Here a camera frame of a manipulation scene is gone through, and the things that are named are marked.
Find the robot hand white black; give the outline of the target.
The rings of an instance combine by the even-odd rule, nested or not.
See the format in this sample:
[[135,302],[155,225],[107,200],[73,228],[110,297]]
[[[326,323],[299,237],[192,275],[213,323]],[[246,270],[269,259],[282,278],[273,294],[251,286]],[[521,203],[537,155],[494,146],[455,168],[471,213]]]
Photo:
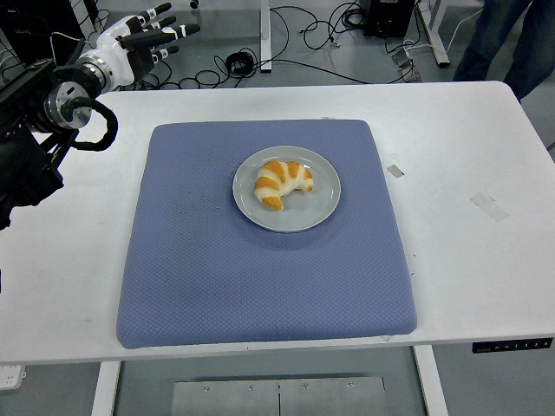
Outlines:
[[197,23],[178,24],[175,16],[161,16],[171,8],[170,3],[163,3],[123,17],[78,59],[96,75],[102,93],[140,81],[156,64],[179,51],[178,40],[200,31]]

